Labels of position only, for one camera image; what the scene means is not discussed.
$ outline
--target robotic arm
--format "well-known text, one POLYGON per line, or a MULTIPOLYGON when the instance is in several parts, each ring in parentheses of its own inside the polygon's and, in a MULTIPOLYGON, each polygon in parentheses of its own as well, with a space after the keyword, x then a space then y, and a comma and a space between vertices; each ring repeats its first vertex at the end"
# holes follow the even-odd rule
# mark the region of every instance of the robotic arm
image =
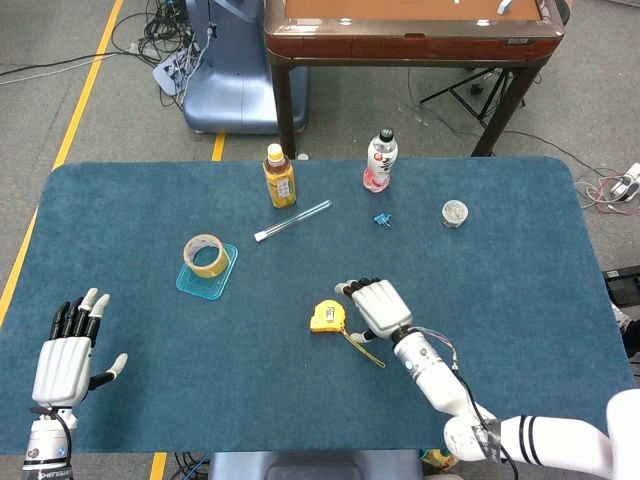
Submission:
POLYGON ((609 401, 610 438, 580 420, 520 416, 498 421, 475 403, 458 376, 455 349, 450 369, 425 338, 426 329, 412 327, 411 312, 389 281, 350 280, 335 290, 353 300, 370 329, 354 339, 391 338, 393 352, 429 402, 453 416, 445 425, 444 437, 457 458, 513 459, 614 480, 637 478, 640 389, 620 392, 609 401))
POLYGON ((127 354, 122 353, 106 372, 90 376, 91 353, 109 302, 109 295, 96 301, 97 295, 98 290, 91 288, 72 304, 63 303, 53 317, 33 385, 32 398, 39 406, 31 411, 39 417, 31 426, 23 480, 73 479, 71 452, 77 420, 72 409, 89 390, 115 380, 127 363, 127 354))

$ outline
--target test tube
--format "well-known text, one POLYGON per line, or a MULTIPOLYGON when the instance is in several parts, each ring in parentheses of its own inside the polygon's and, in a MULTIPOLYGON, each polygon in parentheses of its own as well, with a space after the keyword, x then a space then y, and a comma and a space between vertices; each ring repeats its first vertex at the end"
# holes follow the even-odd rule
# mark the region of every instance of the test tube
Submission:
POLYGON ((261 242, 265 238, 270 237, 271 235, 276 234, 278 232, 281 232, 285 228, 289 228, 291 225, 300 223, 303 220, 306 220, 307 218, 312 217, 316 213, 321 212, 322 210, 326 210, 330 206, 331 206, 331 200, 325 200, 324 202, 319 203, 315 207, 311 207, 310 209, 305 210, 304 212, 300 212, 298 215, 295 215, 289 218, 288 220, 285 220, 284 222, 277 223, 276 225, 273 225, 267 228, 266 230, 262 230, 260 232, 254 233, 253 236, 255 237, 256 242, 261 242))

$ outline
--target tripod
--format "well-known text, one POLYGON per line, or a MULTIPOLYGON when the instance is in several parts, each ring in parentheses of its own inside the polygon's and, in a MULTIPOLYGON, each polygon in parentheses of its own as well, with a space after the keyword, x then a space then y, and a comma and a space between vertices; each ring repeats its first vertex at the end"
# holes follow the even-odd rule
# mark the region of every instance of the tripod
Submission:
MULTIPOLYGON (((451 95, 453 95, 453 97, 458 100, 458 102, 460 102, 462 104, 462 106, 464 108, 467 109, 467 111, 473 115, 479 122, 480 125, 482 125, 484 128, 487 127, 486 122, 484 121, 485 118, 491 114, 497 107, 498 104, 500 103, 500 100, 502 99, 502 97, 504 96, 504 93, 507 90, 507 86, 509 83, 509 78, 510 78, 510 73, 508 70, 502 69, 500 71, 500 74, 498 75, 498 80, 496 81, 495 85, 493 86, 493 88, 491 89, 491 93, 489 93, 489 97, 487 98, 487 101, 484 103, 484 106, 482 107, 482 110, 480 110, 479 112, 477 112, 471 105, 469 105, 469 103, 460 96, 460 94, 458 92, 456 92, 456 88, 461 87, 462 85, 466 85, 469 82, 472 82, 473 80, 480 78, 480 77, 484 77, 486 75, 491 75, 491 74, 495 74, 497 73, 496 71, 497 69, 495 68, 487 68, 485 70, 482 70, 479 73, 476 73, 475 75, 472 75, 468 78, 466 78, 465 80, 462 80, 461 82, 455 83, 443 90, 440 90, 439 92, 434 93, 433 95, 429 95, 428 97, 423 98, 422 100, 420 100, 420 105, 422 105, 423 103, 426 103, 430 100, 433 100, 436 97, 439 97, 441 95, 444 95, 445 93, 450 93, 451 95), (498 91, 500 91, 500 95, 498 96, 498 99, 496 100, 496 103, 493 107, 491 107, 491 104, 493 102, 493 99, 495 98, 496 94, 498 93, 498 91)), ((479 94, 482 90, 480 89, 479 91, 477 89, 475 89, 474 87, 476 87, 476 85, 474 84, 471 87, 471 93, 473 95, 477 95, 479 94)), ((522 106, 524 107, 526 104, 524 102, 524 100, 522 100, 522 106)))

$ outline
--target small blue toy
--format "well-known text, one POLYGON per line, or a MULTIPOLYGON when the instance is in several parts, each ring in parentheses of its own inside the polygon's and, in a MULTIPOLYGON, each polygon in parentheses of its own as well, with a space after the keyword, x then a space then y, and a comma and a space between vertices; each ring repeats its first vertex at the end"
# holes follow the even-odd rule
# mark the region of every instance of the small blue toy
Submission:
POLYGON ((389 220, 391 220, 391 215, 389 215, 388 213, 381 213, 380 215, 376 215, 375 217, 373 217, 374 222, 376 222, 378 225, 384 225, 385 228, 391 227, 391 225, 389 225, 389 220))

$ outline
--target yellow floor line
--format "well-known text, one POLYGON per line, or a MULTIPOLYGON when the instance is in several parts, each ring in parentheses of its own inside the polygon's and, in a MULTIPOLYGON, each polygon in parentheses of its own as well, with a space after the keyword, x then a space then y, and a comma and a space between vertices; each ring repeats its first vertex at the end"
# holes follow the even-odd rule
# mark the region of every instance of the yellow floor line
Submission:
MULTIPOLYGON (((111 14, 109 15, 109 19, 107 20, 107 25, 104 27, 104 32, 102 33, 102 39, 100 40, 100 44, 98 45, 97 53, 105 53, 107 51, 109 39, 111 38, 111 32, 113 31, 113 26, 118 19, 118 13, 120 13, 122 2, 123 0, 116 0, 113 4, 111 14)), ((76 135, 76 130, 78 129, 78 125, 80 124, 80 119, 82 118, 82 114, 84 113, 84 108, 87 106, 89 95, 91 95, 91 90, 93 89, 93 84, 95 83, 98 72, 100 71, 100 65, 102 65, 102 60, 98 60, 97 62, 93 62, 91 64, 89 75, 87 75, 87 80, 84 82, 84 88, 82 89, 82 93, 80 94, 80 98, 78 99, 76 109, 74 110, 73 116, 71 117, 71 122, 67 127, 67 133, 64 134, 64 139, 62 140, 62 145, 60 146, 60 150, 58 151, 58 156, 56 157, 56 161, 53 164, 53 170, 62 165, 67 159, 67 154, 69 153, 69 149, 71 148, 73 137, 76 135)))
MULTIPOLYGON (((113 4, 111 14, 109 15, 109 18, 107 20, 107 25, 104 27, 102 39, 100 40, 100 44, 98 45, 98 50, 96 51, 96 53, 105 53, 107 51, 109 38, 111 37, 113 26, 116 23, 118 13, 120 12, 120 8, 122 7, 122 2, 123 0, 116 0, 113 4)), ((84 83, 84 88, 82 89, 82 93, 80 94, 80 98, 78 99, 78 103, 76 104, 76 109, 74 110, 73 116, 71 117, 71 122, 67 127, 67 132, 65 133, 64 139, 62 140, 62 145, 60 145, 60 150, 58 151, 58 155, 56 156, 56 161, 53 163, 52 170, 58 168, 67 159, 67 154, 69 153, 69 149, 71 148, 73 137, 75 136, 76 130, 78 129, 80 119, 82 118, 82 114, 84 113, 84 108, 87 106, 87 102, 89 101, 89 95, 91 95, 91 90, 93 89, 93 84, 96 81, 101 63, 102 61, 98 60, 97 62, 91 64, 89 75, 87 75, 87 80, 84 83)), ((22 270, 24 257, 27 254, 27 250, 29 249, 29 242, 31 241, 31 234, 33 233, 33 225, 35 224, 37 212, 38 210, 36 209, 33 217, 31 217, 31 223, 29 224, 27 233, 25 233, 24 239, 22 240, 22 245, 20 246, 20 250, 18 251, 18 256, 13 263, 13 267, 11 268, 11 272, 9 273, 7 283, 2 290, 2 297, 0 297, 0 327, 4 322, 7 310, 9 309, 9 304, 11 303, 11 299, 13 298, 13 293, 15 292, 16 284, 18 283, 18 277, 20 276, 20 271, 22 270)))
POLYGON ((216 135, 216 141, 213 144, 213 152, 211 152, 211 161, 221 162, 222 152, 224 151, 224 140, 226 135, 224 133, 218 133, 216 135))
POLYGON ((33 217, 31 217, 31 223, 29 223, 29 228, 27 228, 27 233, 24 235, 24 239, 22 240, 22 245, 20 245, 20 250, 18 250, 18 256, 16 257, 16 261, 13 263, 13 267, 11 267, 11 272, 9 272, 9 278, 7 279, 7 283, 2 290, 2 297, 0 297, 0 327, 2 327, 2 323, 4 322, 4 317, 9 309, 9 303, 11 303, 11 298, 13 297, 13 292, 16 289, 16 284, 18 283, 18 277, 20 276, 20 270, 22 270, 22 264, 24 262, 24 257, 27 254, 27 249, 29 248, 29 242, 31 241, 31 234, 33 233, 33 225, 36 223, 36 215, 38 213, 38 209, 33 213, 33 217))
POLYGON ((164 478, 164 467, 167 465, 167 452, 156 452, 153 454, 151 473, 149 480, 162 480, 164 478))

